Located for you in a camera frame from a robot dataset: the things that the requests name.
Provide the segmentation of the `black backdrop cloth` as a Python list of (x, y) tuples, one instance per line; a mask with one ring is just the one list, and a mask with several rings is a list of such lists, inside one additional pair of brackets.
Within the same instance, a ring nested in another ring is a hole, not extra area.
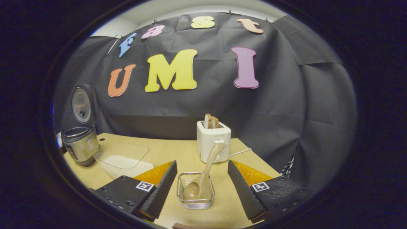
[(285, 16), (273, 23), (218, 12), (163, 19), (122, 39), (90, 37), (55, 89), (55, 132), (77, 125), (75, 88), (95, 92), (96, 130), (194, 140), (206, 113), (277, 171), (309, 189), (330, 183), (347, 158), (357, 108), (333, 49)]

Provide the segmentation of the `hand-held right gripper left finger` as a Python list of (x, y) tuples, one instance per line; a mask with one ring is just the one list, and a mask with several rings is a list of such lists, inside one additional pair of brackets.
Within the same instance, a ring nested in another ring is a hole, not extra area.
[(141, 219), (158, 219), (177, 175), (173, 160), (134, 178), (119, 176), (93, 191), (103, 201)]

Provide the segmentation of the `white toaster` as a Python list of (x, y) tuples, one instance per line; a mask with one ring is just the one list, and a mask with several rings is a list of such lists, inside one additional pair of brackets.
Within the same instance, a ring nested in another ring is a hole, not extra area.
[(226, 147), (215, 158), (214, 163), (229, 160), (231, 129), (219, 122), (219, 128), (208, 129), (204, 127), (204, 121), (197, 122), (197, 151), (202, 162), (206, 163), (209, 153), (216, 143), (222, 142)]

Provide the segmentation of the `clear plastic container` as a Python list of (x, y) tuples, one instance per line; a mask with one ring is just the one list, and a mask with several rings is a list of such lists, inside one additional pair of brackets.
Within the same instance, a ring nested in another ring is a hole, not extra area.
[(105, 160), (107, 157), (112, 155), (120, 155), (153, 164), (151, 155), (149, 153), (149, 147), (127, 142), (112, 142), (104, 145), (93, 154), (93, 157), (97, 162), (99, 160)]

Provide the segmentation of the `wire chopstick holder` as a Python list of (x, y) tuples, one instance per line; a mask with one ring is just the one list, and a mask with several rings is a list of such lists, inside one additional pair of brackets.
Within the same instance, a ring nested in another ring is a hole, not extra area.
[(183, 193), (188, 184), (190, 184), (195, 178), (197, 178), (201, 172), (184, 172), (180, 173), (177, 178), (177, 197), (185, 209), (188, 210), (207, 210), (212, 207), (215, 201), (215, 189), (213, 182), (209, 176), (211, 196), (207, 199), (199, 200), (186, 200), (183, 198)]

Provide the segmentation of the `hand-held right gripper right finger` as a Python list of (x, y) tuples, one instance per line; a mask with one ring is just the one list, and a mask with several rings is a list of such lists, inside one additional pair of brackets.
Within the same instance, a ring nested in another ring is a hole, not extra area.
[(233, 160), (228, 162), (228, 174), (252, 223), (276, 220), (299, 207), (312, 193), (286, 175), (272, 178)]

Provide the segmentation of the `black and silver rice cooker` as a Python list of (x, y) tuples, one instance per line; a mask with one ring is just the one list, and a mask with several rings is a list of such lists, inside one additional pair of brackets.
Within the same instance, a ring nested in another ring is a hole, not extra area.
[(95, 127), (97, 109), (93, 87), (89, 84), (77, 86), (70, 105), (79, 124), (63, 132), (62, 142), (76, 164), (89, 167), (95, 161), (93, 155), (100, 148)]

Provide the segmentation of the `wooden spoon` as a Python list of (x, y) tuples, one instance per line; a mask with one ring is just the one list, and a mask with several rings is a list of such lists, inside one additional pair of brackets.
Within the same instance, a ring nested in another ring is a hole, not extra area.
[(202, 173), (189, 183), (183, 191), (182, 198), (185, 200), (196, 201), (209, 199), (212, 197), (212, 188), (209, 180), (209, 173), (215, 158), (226, 147), (222, 142), (218, 142), (211, 149), (208, 155), (206, 165)]

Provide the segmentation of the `black lattice frame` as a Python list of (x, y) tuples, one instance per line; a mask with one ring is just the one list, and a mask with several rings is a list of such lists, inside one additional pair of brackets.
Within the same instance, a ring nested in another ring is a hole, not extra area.
[(292, 155), (291, 159), (289, 160), (289, 162), (284, 166), (283, 170), (281, 171), (280, 175), (281, 176), (287, 176), (289, 177), (291, 174), (291, 168), (293, 166), (293, 162), (295, 159), (295, 154)]

